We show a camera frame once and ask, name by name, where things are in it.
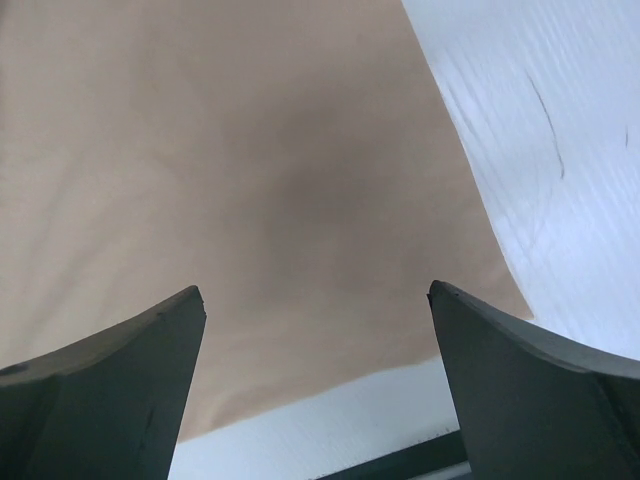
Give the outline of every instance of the black mark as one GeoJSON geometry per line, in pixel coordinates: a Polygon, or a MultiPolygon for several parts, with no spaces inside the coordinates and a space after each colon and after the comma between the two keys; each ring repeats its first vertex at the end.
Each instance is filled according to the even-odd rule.
{"type": "Polygon", "coordinates": [[[547,117],[547,122],[549,122],[549,128],[551,129],[551,134],[553,135],[553,146],[556,149],[556,155],[558,156],[558,163],[560,163],[560,179],[562,180],[564,179],[565,168],[564,168],[564,160],[562,159],[562,155],[560,154],[560,147],[558,147],[558,136],[556,135],[556,129],[553,127],[551,116],[549,115],[547,106],[544,104],[544,101],[542,100],[542,96],[540,95],[540,92],[536,87],[536,84],[533,83],[533,79],[531,78],[531,75],[529,75],[529,72],[525,72],[525,73],[527,74],[527,78],[531,83],[531,87],[533,88],[533,91],[536,92],[538,100],[540,101],[540,105],[542,106],[542,110],[544,111],[544,114],[547,117]]]}
{"type": "Polygon", "coordinates": [[[24,372],[28,368],[29,364],[27,362],[16,363],[15,365],[11,365],[0,370],[0,377],[6,377],[9,375],[14,375],[16,373],[24,372]]]}

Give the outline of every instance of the white surface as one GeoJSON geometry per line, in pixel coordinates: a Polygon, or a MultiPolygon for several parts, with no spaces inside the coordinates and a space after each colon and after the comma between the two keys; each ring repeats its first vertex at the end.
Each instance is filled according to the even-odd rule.
{"type": "Polygon", "coordinates": [[[640,3],[404,5],[536,321],[640,359],[640,3]]]}
{"type": "Polygon", "coordinates": [[[376,373],[182,443],[169,478],[318,478],[457,429],[436,359],[376,373]]]}

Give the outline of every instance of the white corrugated plastic sheet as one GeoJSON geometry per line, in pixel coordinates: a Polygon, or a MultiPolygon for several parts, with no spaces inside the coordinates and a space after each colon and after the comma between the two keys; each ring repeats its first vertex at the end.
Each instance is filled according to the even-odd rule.
{"type": "Polygon", "coordinates": [[[640,359],[640,3],[404,5],[535,321],[640,359]]]}

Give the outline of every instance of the beige cloth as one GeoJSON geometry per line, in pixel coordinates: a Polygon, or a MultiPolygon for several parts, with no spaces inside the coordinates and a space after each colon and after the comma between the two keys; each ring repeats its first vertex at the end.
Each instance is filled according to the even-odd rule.
{"type": "Polygon", "coordinates": [[[10,0],[0,364],[189,285],[182,438],[437,354],[444,279],[527,307],[399,1],[10,0]]]}

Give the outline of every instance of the beige fabric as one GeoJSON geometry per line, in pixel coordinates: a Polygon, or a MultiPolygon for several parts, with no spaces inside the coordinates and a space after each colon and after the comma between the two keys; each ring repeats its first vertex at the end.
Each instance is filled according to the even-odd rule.
{"type": "Polygon", "coordinates": [[[399,1],[11,0],[0,363],[200,286],[183,438],[437,354],[524,301],[399,1]]]}

